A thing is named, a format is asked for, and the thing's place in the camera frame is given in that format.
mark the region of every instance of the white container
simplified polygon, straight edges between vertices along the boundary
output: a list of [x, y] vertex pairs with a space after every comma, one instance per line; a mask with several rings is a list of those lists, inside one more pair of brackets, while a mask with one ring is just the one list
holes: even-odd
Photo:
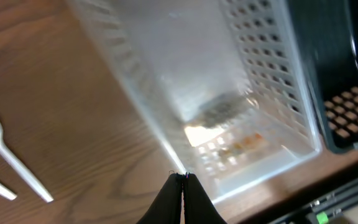
[[213, 203], [321, 151], [284, 0], [70, 3], [177, 171]]

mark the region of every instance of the green object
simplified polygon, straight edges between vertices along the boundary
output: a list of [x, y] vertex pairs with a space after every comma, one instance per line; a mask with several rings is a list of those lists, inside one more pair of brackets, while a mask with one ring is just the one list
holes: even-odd
[[321, 212], [319, 213], [317, 216], [317, 221], [319, 224], [325, 224], [325, 223], [328, 223], [328, 216], [325, 212]]

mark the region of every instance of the black plastic basket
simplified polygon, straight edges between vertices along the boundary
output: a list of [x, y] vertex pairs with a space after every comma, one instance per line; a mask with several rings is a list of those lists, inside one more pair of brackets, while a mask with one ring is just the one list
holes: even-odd
[[358, 149], [358, 0], [288, 0], [329, 150]]

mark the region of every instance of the wood grain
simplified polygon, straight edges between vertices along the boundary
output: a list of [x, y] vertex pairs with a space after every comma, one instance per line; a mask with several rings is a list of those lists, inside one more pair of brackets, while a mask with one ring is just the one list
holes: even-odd
[[[173, 169], [63, 1], [0, 0], [0, 120], [55, 197], [44, 203], [0, 158], [19, 196], [0, 197], [0, 223], [135, 223]], [[356, 161], [324, 151], [218, 209], [235, 222]]]

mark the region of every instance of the white spoon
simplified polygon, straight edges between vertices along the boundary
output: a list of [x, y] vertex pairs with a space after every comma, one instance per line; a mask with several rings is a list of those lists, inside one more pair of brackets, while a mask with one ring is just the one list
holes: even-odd
[[[26, 168], [26, 166], [7, 148], [7, 146], [4, 144], [4, 141], [2, 139], [2, 126], [0, 124], [0, 155], [5, 159], [9, 165], [19, 174], [19, 176], [22, 177], [22, 179], [40, 196], [42, 197], [46, 202], [53, 201], [52, 196], [49, 194], [47, 189], [37, 180], [37, 178], [34, 176], [31, 171]], [[13, 196], [14, 194], [10, 192], [13, 195], [9, 195], [7, 192], [4, 192], [4, 190], [1, 188], [0, 184], [0, 195], [13, 200], [16, 196]]]

